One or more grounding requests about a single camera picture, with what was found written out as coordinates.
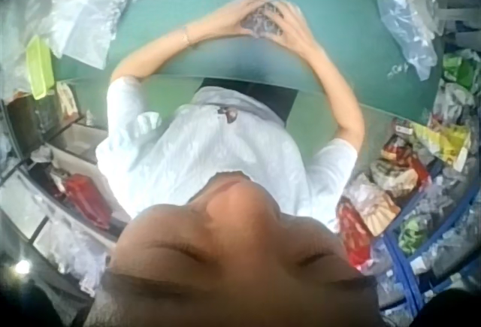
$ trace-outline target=green surface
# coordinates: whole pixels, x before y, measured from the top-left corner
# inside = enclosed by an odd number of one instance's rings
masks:
[[[105,77],[118,61],[141,45],[229,0],[140,0],[126,10],[110,46],[104,71],[64,57],[57,80]],[[291,0],[308,19],[313,33],[351,83],[359,101],[420,123],[432,109],[440,63],[430,80],[420,82],[412,66],[388,78],[405,63],[401,50],[380,21],[376,0]],[[174,58],[163,74],[224,77],[319,92],[311,71],[296,57],[266,40],[232,38],[210,41]]]
[[[144,85],[148,108],[162,118],[169,118],[179,106],[190,102],[200,85],[200,78],[151,77]],[[72,88],[80,111],[83,114],[90,111],[95,125],[102,128],[107,127],[107,88],[107,80],[102,83],[82,80]],[[388,114],[369,108],[363,108],[363,114],[366,138],[356,170],[364,170],[377,158],[391,135],[392,118]],[[320,94],[300,92],[287,119],[286,129],[296,141],[304,161],[308,162],[313,153],[332,139],[336,125]]]

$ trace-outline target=dark pants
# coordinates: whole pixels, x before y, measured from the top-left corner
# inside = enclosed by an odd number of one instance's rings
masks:
[[[216,79],[211,77],[206,77],[204,81],[202,81],[200,88],[205,86],[219,86],[224,89],[234,90],[250,96],[269,107],[280,119],[283,120],[284,123],[287,122],[295,97],[298,94],[297,90],[281,86],[248,83],[239,80]]]

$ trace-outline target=person's right arm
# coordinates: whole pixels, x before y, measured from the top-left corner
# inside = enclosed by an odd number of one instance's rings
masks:
[[[274,4],[282,16],[270,11],[265,14],[282,29],[282,34],[266,34],[264,37],[291,50],[313,69],[324,88],[336,120],[336,138],[344,139],[360,151],[365,136],[364,118],[349,84],[316,42],[301,10],[285,1]]]

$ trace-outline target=person's right hand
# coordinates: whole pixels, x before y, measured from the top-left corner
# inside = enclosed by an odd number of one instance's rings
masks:
[[[262,36],[263,38],[270,39],[280,46],[291,50],[302,59],[308,59],[312,52],[322,49],[313,37],[307,21],[298,6],[286,0],[280,0],[272,4],[279,9],[282,16],[269,10],[264,11],[264,14],[279,26],[282,33],[281,35],[265,33]]]

